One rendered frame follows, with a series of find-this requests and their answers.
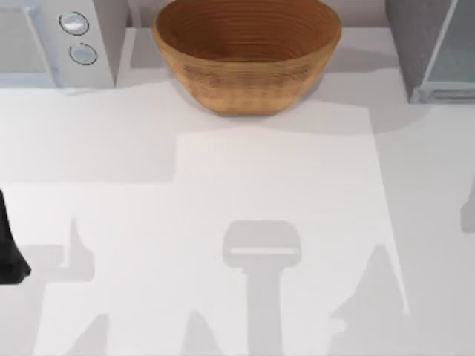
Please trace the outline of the round microwave knob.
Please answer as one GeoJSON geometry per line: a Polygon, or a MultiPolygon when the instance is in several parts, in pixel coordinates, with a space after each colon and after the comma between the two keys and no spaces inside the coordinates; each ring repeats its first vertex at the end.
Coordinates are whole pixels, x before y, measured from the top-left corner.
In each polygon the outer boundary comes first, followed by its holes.
{"type": "Polygon", "coordinates": [[[59,26],[72,36],[83,36],[89,31],[88,19],[79,12],[63,13],[59,16],[59,26]]]}
{"type": "Polygon", "coordinates": [[[72,61],[83,66],[93,65],[98,59],[96,50],[86,43],[70,46],[68,54],[72,61]]]}

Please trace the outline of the pale microwave oven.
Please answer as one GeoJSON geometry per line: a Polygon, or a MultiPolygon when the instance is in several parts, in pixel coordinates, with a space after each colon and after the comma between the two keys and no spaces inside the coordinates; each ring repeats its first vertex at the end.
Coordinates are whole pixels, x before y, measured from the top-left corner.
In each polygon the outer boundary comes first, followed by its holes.
{"type": "Polygon", "coordinates": [[[129,20],[128,0],[0,0],[0,88],[114,87],[129,20]],[[69,12],[88,19],[85,35],[61,29],[69,12]],[[79,43],[96,50],[93,65],[69,57],[79,43]]]}

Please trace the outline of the grey cabinet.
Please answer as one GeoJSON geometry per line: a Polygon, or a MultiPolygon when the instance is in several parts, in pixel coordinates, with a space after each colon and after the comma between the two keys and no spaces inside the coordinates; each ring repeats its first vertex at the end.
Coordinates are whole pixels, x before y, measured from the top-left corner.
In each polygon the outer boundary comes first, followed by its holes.
{"type": "Polygon", "coordinates": [[[475,104],[475,0],[385,0],[411,104],[475,104]]]}

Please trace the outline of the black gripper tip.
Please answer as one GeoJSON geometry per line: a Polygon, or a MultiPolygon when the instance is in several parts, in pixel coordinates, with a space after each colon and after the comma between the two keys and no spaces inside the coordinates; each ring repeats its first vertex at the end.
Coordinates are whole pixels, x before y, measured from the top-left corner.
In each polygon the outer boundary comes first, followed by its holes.
{"type": "Polygon", "coordinates": [[[13,238],[4,194],[0,189],[0,285],[18,285],[30,273],[31,267],[13,238]]]}

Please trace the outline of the brown woven basket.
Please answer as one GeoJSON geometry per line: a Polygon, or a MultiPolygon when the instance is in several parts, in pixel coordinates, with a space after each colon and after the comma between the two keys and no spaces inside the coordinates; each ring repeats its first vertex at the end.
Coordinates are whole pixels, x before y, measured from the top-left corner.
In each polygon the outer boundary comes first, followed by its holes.
{"type": "Polygon", "coordinates": [[[321,75],[341,32],[321,0],[172,0],[152,23],[177,81],[221,115],[290,107],[321,75]]]}

